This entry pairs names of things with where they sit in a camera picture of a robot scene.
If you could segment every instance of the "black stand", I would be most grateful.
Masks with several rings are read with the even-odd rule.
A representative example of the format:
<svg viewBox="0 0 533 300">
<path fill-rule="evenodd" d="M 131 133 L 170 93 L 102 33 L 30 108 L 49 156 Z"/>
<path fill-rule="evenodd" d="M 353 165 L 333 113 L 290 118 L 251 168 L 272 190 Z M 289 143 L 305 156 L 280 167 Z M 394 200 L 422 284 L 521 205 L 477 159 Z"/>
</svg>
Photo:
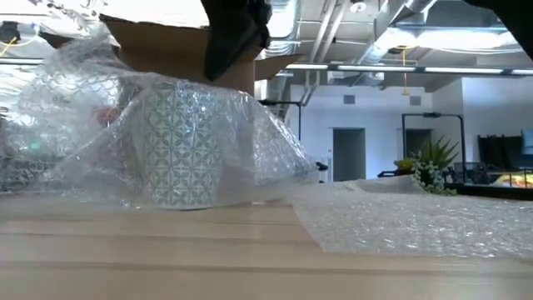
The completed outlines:
<svg viewBox="0 0 533 300">
<path fill-rule="evenodd" d="M 401 115 L 401 134 L 403 137 L 403 158 L 407 158 L 407 135 L 406 135 L 406 117 L 423 117 L 423 118 L 440 118 L 440 117 L 454 117 L 458 118 L 461 123 L 461 158 L 463 167 L 463 184 L 466 184 L 466 145 L 465 145 L 465 120 L 461 115 L 440 113 L 440 112 L 424 112 L 424 113 L 402 113 Z"/>
<path fill-rule="evenodd" d="M 264 106 L 276 106 L 277 104 L 288 104 L 298 106 L 298 140 L 301 141 L 301 102 L 274 100 L 258 100 L 258 102 Z"/>
</svg>

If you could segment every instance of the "bubble wrap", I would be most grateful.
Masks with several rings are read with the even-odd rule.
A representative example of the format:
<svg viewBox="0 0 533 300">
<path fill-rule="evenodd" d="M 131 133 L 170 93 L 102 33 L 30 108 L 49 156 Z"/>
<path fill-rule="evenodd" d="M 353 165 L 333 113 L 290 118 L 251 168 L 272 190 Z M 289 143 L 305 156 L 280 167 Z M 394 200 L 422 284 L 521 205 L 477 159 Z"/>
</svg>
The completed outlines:
<svg viewBox="0 0 533 300">
<path fill-rule="evenodd" d="M 253 97 L 134 72 L 108 39 L 100 32 L 59 49 L 8 113 L 27 119 L 7 120 L 10 159 L 47 162 L 24 190 L 198 209 L 271 200 L 317 180 L 294 135 Z M 2 180 L 16 182 L 14 171 Z"/>
<path fill-rule="evenodd" d="M 298 188 L 290 199 L 329 253 L 533 259 L 533 202 L 437 196 L 411 177 Z"/>
</svg>

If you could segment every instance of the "box flap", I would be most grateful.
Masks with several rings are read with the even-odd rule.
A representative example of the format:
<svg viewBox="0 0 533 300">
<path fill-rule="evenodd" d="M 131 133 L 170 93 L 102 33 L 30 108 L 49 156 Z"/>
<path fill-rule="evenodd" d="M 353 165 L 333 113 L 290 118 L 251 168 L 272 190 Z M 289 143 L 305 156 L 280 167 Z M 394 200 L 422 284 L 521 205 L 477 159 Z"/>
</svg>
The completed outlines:
<svg viewBox="0 0 533 300">
<path fill-rule="evenodd" d="M 296 62 L 301 57 L 301 54 L 292 54 L 256 60 L 256 80 L 272 79 L 284 67 Z"/>
<path fill-rule="evenodd" d="M 122 51 L 146 51 L 147 55 L 168 53 L 204 60 L 211 30 L 208 28 L 171 27 L 149 22 L 129 22 L 102 17 Z M 249 62 L 261 52 L 259 46 L 245 52 L 238 62 Z"/>
</svg>

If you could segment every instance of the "wooden table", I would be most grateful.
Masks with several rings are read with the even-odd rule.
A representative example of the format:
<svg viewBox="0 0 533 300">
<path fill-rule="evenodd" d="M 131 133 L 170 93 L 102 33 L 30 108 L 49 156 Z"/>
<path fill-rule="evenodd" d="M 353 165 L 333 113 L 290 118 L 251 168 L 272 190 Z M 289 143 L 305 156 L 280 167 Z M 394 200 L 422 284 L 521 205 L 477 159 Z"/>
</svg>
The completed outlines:
<svg viewBox="0 0 533 300">
<path fill-rule="evenodd" d="M 533 299 L 533 264 L 325 254 L 285 204 L 0 212 L 0 299 Z"/>
</svg>

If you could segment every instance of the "table surface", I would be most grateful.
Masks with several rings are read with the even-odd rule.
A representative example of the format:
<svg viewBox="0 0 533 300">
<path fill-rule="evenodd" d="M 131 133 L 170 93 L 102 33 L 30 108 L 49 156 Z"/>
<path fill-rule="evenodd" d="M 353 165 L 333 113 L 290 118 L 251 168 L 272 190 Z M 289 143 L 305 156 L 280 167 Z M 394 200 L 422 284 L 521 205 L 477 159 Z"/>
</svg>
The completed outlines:
<svg viewBox="0 0 533 300">
<path fill-rule="evenodd" d="M 286 204 L 0 212 L 0 299 L 533 299 L 518 260 L 326 254 Z"/>
</svg>

